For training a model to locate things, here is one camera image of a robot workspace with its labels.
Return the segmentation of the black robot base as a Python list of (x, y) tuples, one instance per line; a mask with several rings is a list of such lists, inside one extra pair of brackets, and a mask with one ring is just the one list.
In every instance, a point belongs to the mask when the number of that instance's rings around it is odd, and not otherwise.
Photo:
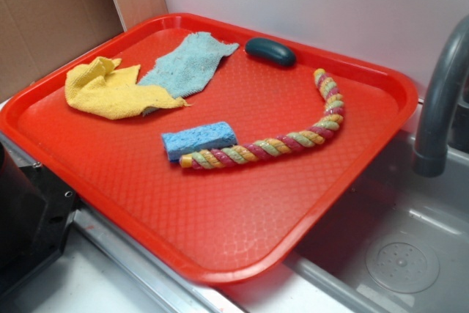
[(45, 166), (18, 166), (1, 146), (1, 297), (63, 254), (77, 196)]

